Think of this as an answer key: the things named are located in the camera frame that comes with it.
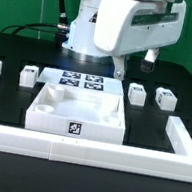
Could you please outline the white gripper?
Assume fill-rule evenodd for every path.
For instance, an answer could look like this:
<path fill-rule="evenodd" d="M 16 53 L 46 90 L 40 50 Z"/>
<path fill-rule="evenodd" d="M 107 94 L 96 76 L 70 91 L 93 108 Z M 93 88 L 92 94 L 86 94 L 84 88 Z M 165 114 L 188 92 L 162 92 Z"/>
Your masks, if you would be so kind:
<path fill-rule="evenodd" d="M 185 16 L 185 0 L 102 0 L 94 45 L 113 56 L 115 79 L 125 77 L 125 57 L 121 55 L 148 49 L 140 69 L 150 73 L 159 56 L 158 48 L 177 43 Z"/>

